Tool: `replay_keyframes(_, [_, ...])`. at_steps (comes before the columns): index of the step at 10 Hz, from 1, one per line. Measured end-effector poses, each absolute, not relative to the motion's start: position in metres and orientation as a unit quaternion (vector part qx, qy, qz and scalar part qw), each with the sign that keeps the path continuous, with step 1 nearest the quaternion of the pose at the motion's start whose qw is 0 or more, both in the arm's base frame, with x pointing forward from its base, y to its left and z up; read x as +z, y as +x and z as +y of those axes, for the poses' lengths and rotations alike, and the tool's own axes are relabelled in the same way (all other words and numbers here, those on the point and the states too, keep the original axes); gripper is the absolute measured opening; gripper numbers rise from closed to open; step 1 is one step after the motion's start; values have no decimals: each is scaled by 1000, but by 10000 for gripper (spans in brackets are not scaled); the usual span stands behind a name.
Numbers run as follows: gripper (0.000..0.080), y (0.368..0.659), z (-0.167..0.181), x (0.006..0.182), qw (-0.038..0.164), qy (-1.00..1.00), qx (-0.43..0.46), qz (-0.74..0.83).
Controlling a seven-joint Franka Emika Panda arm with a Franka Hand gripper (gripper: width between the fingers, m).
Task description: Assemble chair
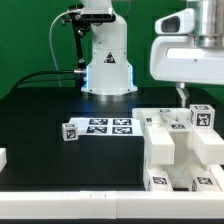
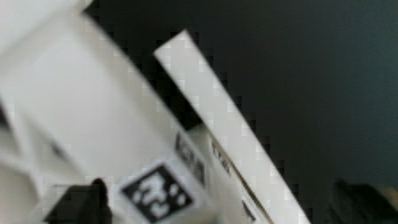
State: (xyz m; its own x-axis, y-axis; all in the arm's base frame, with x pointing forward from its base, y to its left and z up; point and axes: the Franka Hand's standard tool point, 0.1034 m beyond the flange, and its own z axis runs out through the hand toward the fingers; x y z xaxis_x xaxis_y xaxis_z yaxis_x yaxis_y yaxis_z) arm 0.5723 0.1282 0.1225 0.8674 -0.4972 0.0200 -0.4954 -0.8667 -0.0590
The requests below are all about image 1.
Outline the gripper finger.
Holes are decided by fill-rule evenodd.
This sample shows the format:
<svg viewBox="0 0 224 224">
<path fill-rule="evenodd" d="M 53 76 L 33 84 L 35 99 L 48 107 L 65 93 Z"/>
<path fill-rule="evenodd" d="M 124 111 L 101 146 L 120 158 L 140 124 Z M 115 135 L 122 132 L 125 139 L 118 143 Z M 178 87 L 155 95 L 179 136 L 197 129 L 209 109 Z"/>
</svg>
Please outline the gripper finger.
<svg viewBox="0 0 224 224">
<path fill-rule="evenodd" d="M 176 90 L 181 99 L 181 107 L 185 108 L 187 106 L 187 100 L 190 97 L 190 94 L 186 88 L 186 85 L 183 82 L 179 82 L 176 84 Z"/>
</svg>

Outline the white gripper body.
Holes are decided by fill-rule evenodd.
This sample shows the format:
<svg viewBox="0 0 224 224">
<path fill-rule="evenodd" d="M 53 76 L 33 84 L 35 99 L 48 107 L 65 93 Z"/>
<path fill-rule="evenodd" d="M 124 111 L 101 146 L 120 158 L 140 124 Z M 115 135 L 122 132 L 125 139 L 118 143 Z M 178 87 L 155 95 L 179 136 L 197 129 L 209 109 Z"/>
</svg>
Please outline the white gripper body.
<svg viewBox="0 0 224 224">
<path fill-rule="evenodd" d="M 224 8 L 186 8 L 156 21 L 155 80 L 224 85 Z"/>
</svg>

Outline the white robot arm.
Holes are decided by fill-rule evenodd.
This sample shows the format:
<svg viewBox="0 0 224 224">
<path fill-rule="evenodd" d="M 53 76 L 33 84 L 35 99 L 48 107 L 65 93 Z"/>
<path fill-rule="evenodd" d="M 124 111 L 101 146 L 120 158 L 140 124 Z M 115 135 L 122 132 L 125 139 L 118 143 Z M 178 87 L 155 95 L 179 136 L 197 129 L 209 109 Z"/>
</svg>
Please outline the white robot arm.
<svg viewBox="0 0 224 224">
<path fill-rule="evenodd" d="M 103 100 L 135 92 L 127 60 L 127 24 L 112 0 L 80 0 L 81 17 L 91 24 L 92 60 L 86 93 Z M 188 83 L 224 85 L 224 0 L 186 0 L 187 7 L 155 22 L 158 37 L 150 54 L 150 73 L 174 82 L 183 100 Z"/>
</svg>

